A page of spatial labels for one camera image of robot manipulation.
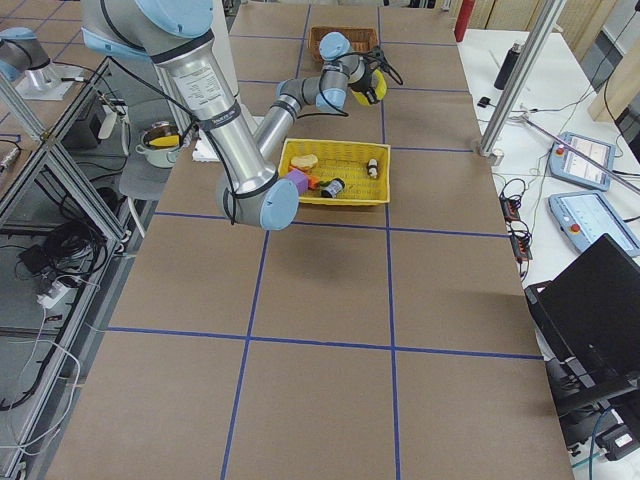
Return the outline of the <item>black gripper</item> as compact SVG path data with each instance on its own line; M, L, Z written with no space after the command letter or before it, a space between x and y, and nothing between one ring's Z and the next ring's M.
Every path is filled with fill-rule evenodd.
M357 56L357 65L350 75L349 88L356 100L383 100L387 83L381 67L386 60L379 46Z

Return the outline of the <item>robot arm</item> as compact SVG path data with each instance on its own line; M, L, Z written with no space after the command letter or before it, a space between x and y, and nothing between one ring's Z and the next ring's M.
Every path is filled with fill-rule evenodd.
M1 74L10 82L50 63L50 56L31 29L11 27L1 31Z
M85 1L84 42L106 56L149 60L164 71L182 97L179 108L197 121L225 169L216 194L221 212L233 223L282 230L296 216L299 189L269 157L302 108L342 115L349 92L376 104L386 93L384 77L401 78L380 47L358 53L343 34L330 32L320 41L320 75L282 82L252 130L214 55L215 10L213 1Z

